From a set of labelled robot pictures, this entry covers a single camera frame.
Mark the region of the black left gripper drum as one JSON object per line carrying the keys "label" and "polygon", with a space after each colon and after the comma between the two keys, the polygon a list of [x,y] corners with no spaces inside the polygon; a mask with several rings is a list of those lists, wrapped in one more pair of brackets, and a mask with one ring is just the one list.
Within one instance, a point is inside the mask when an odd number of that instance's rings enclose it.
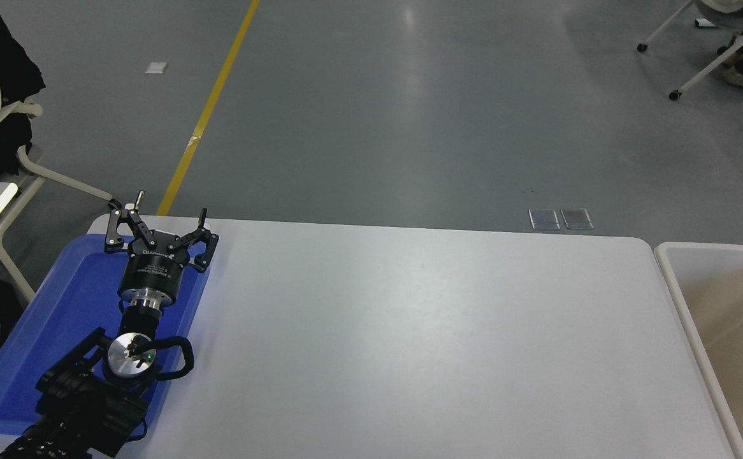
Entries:
{"label": "black left gripper drum", "polygon": [[119,283],[119,296],[132,300],[135,291],[150,289],[158,291],[160,300],[176,300],[184,265],[188,264],[189,253],[184,248],[169,253],[170,246],[176,247],[179,236],[162,231],[154,231],[156,245],[151,247],[143,238],[135,238],[127,245],[127,265]]}

